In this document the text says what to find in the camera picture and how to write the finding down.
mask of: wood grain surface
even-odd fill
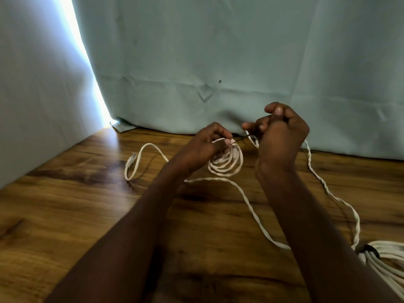
[[[190,136],[106,128],[0,191],[0,302],[41,302],[74,263],[136,202],[165,163],[148,147],[138,175],[123,170],[132,152],[155,143],[168,158]],[[245,164],[232,178],[263,225],[286,242],[254,178],[256,149],[239,142]],[[307,168],[300,177],[352,242],[350,210],[324,193]],[[361,240],[404,242],[404,163],[314,153],[313,168],[361,217]],[[209,175],[206,168],[193,177]],[[144,293],[145,302],[309,302],[290,251],[262,234],[228,183],[184,184],[167,214]]]

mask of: person's left hand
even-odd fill
[[[230,147],[233,135],[219,123],[201,129],[171,160],[170,164],[186,177],[203,167],[213,156]]]

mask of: person's right hand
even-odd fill
[[[285,104],[265,106],[270,116],[243,123],[242,128],[260,139],[256,172],[291,171],[300,146],[309,134],[307,123]]]

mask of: white wall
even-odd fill
[[[0,0],[0,187],[105,126],[94,82],[57,0]]]

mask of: fingernail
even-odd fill
[[[281,114],[283,114],[283,108],[277,107],[277,108],[275,109],[275,115],[280,116]]]

